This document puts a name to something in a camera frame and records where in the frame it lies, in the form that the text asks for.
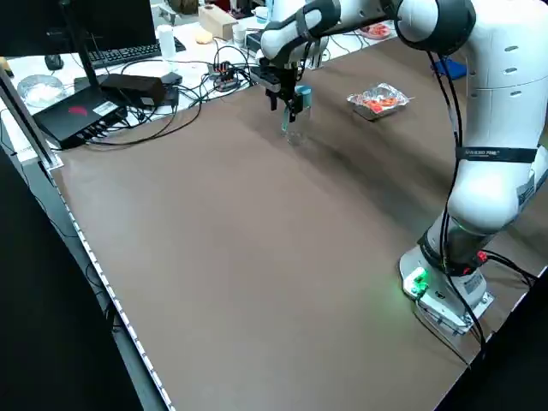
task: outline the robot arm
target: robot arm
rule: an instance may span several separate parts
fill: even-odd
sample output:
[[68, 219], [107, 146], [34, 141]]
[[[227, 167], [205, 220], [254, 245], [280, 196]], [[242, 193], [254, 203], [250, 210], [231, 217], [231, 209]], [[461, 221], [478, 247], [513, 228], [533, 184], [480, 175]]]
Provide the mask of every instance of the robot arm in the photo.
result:
[[261, 39], [262, 51], [274, 66], [299, 62], [307, 55], [308, 43], [388, 18], [398, 21], [398, 37], [409, 47], [449, 55], [462, 47], [475, 23], [470, 0], [313, 0], [303, 4], [304, 0], [275, 2], [273, 15], [281, 21], [271, 22]]
[[387, 19], [379, 0], [279, 0], [274, 15], [283, 21], [272, 21], [261, 39], [261, 49], [271, 64], [285, 67], [299, 62], [306, 54], [307, 43], [324, 37], [351, 32]]
[[[476, 265], [478, 251], [518, 217], [548, 176], [548, 151], [537, 150], [548, 102], [548, 7], [538, 0], [304, 2], [277, 0], [280, 21], [266, 27], [261, 41], [273, 77], [281, 74], [277, 89], [267, 87], [267, 95], [285, 101], [293, 120], [299, 112], [296, 65], [311, 50], [307, 45], [316, 44], [313, 53], [321, 52], [325, 36], [391, 18], [409, 47], [443, 56], [464, 52], [467, 130], [448, 202], [452, 281], [440, 259], [442, 216], [403, 255], [400, 272], [406, 294], [438, 320], [465, 332], [470, 319], [462, 301], [477, 317], [492, 301]], [[429, 289], [420, 298], [414, 283], [418, 272], [429, 278]]]

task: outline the plastic bag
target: plastic bag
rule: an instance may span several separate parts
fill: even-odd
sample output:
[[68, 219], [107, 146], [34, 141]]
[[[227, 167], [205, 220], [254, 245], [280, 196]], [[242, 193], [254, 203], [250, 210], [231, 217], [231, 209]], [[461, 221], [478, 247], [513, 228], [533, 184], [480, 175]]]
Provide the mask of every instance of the plastic bag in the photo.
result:
[[362, 94], [350, 94], [347, 101], [356, 113], [373, 121], [400, 110], [409, 98], [393, 86], [381, 83]]

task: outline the black strap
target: black strap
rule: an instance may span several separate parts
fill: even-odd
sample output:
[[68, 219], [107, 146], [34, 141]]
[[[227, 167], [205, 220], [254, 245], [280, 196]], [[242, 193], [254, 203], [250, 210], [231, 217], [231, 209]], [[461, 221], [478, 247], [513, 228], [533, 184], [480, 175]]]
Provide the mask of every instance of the black strap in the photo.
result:
[[304, 8], [299, 9], [295, 13], [295, 20], [297, 21], [297, 31], [299, 32], [299, 34], [303, 35], [304, 38], [308, 41], [318, 40], [314, 36], [312, 36], [312, 34], [310, 34], [310, 30], [308, 30], [307, 18], [305, 17]]
[[501, 163], [532, 163], [537, 156], [536, 148], [508, 147], [457, 147], [456, 158], [468, 161]]

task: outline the white table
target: white table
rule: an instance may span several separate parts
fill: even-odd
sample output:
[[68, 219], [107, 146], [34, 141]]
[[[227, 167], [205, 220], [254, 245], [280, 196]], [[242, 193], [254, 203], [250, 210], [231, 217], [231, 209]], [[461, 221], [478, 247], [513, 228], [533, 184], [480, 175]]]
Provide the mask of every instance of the white table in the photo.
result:
[[[262, 29], [264, 24], [257, 22], [255, 17], [249, 17], [247, 19], [240, 20], [240, 24], [244, 25], [247, 29]], [[206, 63], [212, 63], [213, 57], [217, 53], [217, 46], [215, 43], [208, 45], [198, 45], [194, 40], [194, 35], [197, 30], [200, 29], [198, 22], [187, 24], [185, 26], [174, 27], [175, 36], [185, 45], [187, 48], [185, 51], [181, 51], [176, 54], [176, 61], [179, 63], [167, 63], [158, 57], [158, 62], [146, 62], [137, 63], [128, 67], [124, 74], [137, 74], [137, 75], [150, 75], [161, 77], [164, 74], [169, 73], [172, 70], [182, 75], [182, 85], [185, 87], [196, 87], [201, 82], [203, 74], [207, 73]], [[392, 30], [390, 38], [395, 37], [396, 33]], [[349, 54], [350, 52], [358, 51], [369, 45], [378, 43], [378, 40], [364, 39], [359, 35], [353, 34], [338, 34], [331, 36], [327, 50], [324, 54], [324, 61], [338, 58]], [[227, 45], [233, 45], [232, 42], [227, 42]], [[219, 47], [224, 45], [223, 41], [218, 41]], [[73, 83], [74, 78], [85, 76], [84, 70], [81, 67], [80, 58], [77, 54], [65, 54], [62, 55], [64, 61], [64, 67], [58, 70], [54, 75], [61, 80], [61, 82], [67, 87], [66, 93], [72, 94], [74, 92]], [[219, 53], [219, 61], [230, 61], [231, 63], [245, 63], [244, 56], [234, 49], [223, 49]], [[254, 58], [249, 59], [250, 63], [255, 63]], [[32, 74], [50, 74], [47, 69], [42, 56], [36, 57], [21, 57], [9, 61], [9, 64], [15, 74], [15, 78], [12, 79], [15, 88], [21, 80]], [[115, 66], [109, 68], [111, 73], [120, 73], [122, 66]], [[97, 70], [97, 74], [106, 74], [107, 70], [102, 68]], [[206, 90], [211, 90], [212, 81], [209, 80], [204, 84], [203, 93]], [[222, 95], [220, 92], [213, 92], [210, 97], [215, 98]], [[191, 104], [191, 100], [180, 97], [178, 110], [185, 110]], [[0, 102], [0, 110], [5, 108], [4, 102]], [[31, 114], [35, 114], [42, 109], [28, 106]], [[169, 115], [170, 108], [164, 107], [157, 111], [157, 115], [152, 117], [152, 120], [159, 118], [160, 116]], [[13, 147], [17, 152], [17, 156], [20, 162], [25, 162], [30, 159], [36, 158], [37, 155], [31, 148], [25, 135], [19, 129], [17, 122], [11, 116], [8, 110], [2, 112], [2, 121], [4, 122], [7, 134], [11, 139]], [[132, 124], [137, 123], [137, 119], [133, 116], [128, 116], [128, 121]]]

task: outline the power cord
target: power cord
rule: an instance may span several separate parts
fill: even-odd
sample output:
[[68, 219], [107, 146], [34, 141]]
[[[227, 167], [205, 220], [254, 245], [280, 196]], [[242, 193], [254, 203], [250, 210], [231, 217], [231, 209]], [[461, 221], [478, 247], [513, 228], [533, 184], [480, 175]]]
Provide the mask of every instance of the power cord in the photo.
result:
[[[432, 57], [432, 54], [430, 52], [427, 52], [426, 54], [428, 55], [428, 58], [430, 59], [430, 62], [432, 64], [432, 69], [434, 70], [434, 74], [436, 75], [436, 78], [438, 79], [438, 84], [440, 85], [440, 88], [442, 89], [442, 94], [444, 95], [445, 102], [446, 102], [446, 104], [448, 104], [448, 107], [450, 108], [450, 103], [448, 103], [449, 102], [449, 97], [447, 97], [447, 92], [444, 89], [444, 85], [443, 85], [443, 82], [441, 81], [441, 76], [440, 76], [440, 73], [438, 72], [437, 66], [434, 64], [434, 59]], [[447, 69], [447, 64], [445, 63], [445, 60], [440, 55], [438, 55], [438, 59], [441, 62], [445, 73], [449, 73], [449, 70]], [[460, 105], [459, 105], [459, 102], [458, 102], [458, 97], [456, 95], [456, 90], [455, 90], [455, 86], [453, 84], [453, 80], [448, 75], [447, 75], [447, 80], [448, 80], [449, 85], [450, 85], [451, 95], [452, 95], [452, 98], [453, 98], [453, 103], [455, 105], [455, 112], [456, 112], [456, 117], [457, 117], [457, 131], [455, 131], [453, 116], [452, 116], [452, 110], [450, 109], [450, 118], [451, 118], [451, 123], [453, 125], [453, 132], [454, 132], [454, 135], [456, 134], [456, 146], [457, 147], [462, 147], [463, 133], [462, 133], [461, 109], [460, 109]], [[444, 268], [444, 274], [447, 277], [447, 280], [448, 280], [451, 288], [455, 292], [457, 298], [459, 299], [461, 304], [464, 306], [465, 311], [467, 312], [467, 314], [470, 316], [470, 318], [474, 322], [474, 326], [477, 329], [477, 332], [479, 333], [479, 345], [480, 345], [479, 354], [483, 357], [483, 355], [485, 354], [485, 345], [486, 345], [485, 334], [483, 332], [483, 329], [481, 327], [481, 324], [480, 324], [478, 318], [474, 314], [474, 310], [472, 310], [472, 308], [470, 307], [468, 302], [464, 299], [464, 297], [462, 296], [462, 294], [460, 293], [458, 288], [455, 286], [455, 283], [453, 282], [453, 278], [450, 274], [450, 267], [449, 267], [450, 250], [449, 250], [449, 238], [448, 237], [449, 237], [450, 216], [449, 216], [449, 211], [448, 211], [448, 203], [449, 203], [449, 198], [450, 198], [451, 194], [453, 193], [453, 189], [455, 187], [456, 177], [457, 177], [458, 170], [459, 170], [459, 163], [460, 163], [460, 160], [457, 159], [456, 162], [455, 162], [455, 169], [454, 169], [454, 172], [453, 172], [453, 178], [452, 178], [451, 185], [450, 185], [449, 195], [447, 197], [447, 200], [445, 201], [444, 214], [443, 214], [443, 217], [442, 217], [442, 227], [441, 227], [440, 234], [439, 234], [439, 245], [440, 245], [439, 251], [440, 251], [440, 258], [442, 260], [442, 267]]]
[[342, 47], [340, 44], [337, 43], [337, 41], [333, 38], [333, 36], [330, 36], [330, 39], [333, 41], [333, 43], [335, 43], [340, 49], [343, 49], [344, 51], [346, 51], [346, 54], [350, 54], [350, 50], [347, 49], [346, 47]]
[[504, 257], [502, 254], [495, 253], [494, 251], [491, 251], [491, 250], [483, 250], [483, 251], [484, 253], [487, 254], [487, 258], [489, 260], [496, 261], [499, 264], [505, 265], [511, 270], [514, 270], [515, 272], [520, 274], [523, 277], [525, 284], [527, 284], [529, 288], [532, 288], [532, 286], [534, 286], [534, 283], [539, 279], [537, 276], [531, 274], [530, 272], [523, 270], [514, 261]]

